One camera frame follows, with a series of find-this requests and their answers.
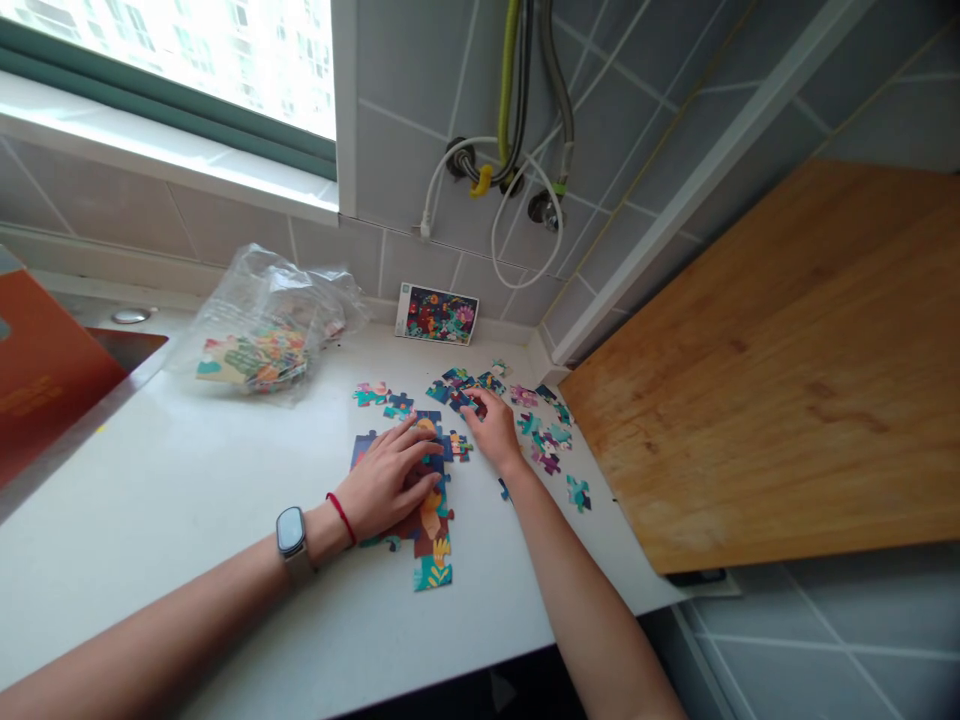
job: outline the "window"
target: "window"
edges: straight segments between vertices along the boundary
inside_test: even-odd
[[[331,0],[0,0],[0,70],[328,178]]]

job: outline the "orange box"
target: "orange box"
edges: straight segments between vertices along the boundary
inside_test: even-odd
[[[0,245],[0,488],[125,377]]]

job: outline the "watch strap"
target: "watch strap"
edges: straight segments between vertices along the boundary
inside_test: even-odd
[[[310,564],[310,556],[307,554],[306,543],[293,555],[284,558],[284,562],[287,566],[287,572],[290,573],[290,577],[293,579],[293,586],[295,588],[301,588],[309,583],[317,573],[313,565]]]

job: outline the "hand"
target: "hand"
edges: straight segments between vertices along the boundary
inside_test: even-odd
[[[464,406],[460,409],[480,452],[493,463],[497,472],[503,475],[517,461],[523,463],[510,406],[498,395],[483,388],[470,388],[464,390],[464,394],[483,405],[487,411],[486,417],[480,420],[473,408]]]
[[[440,473],[427,473],[425,455],[440,455],[443,446],[424,442],[436,434],[413,428],[412,414],[380,435],[334,494],[358,540],[366,540],[403,520],[427,497]]]

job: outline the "left hand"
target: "left hand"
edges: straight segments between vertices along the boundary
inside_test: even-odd
[[[439,473],[424,475],[425,455],[440,455],[443,446],[435,433],[414,428],[410,417],[380,435],[334,491],[358,540],[386,530],[415,510],[440,480]]]

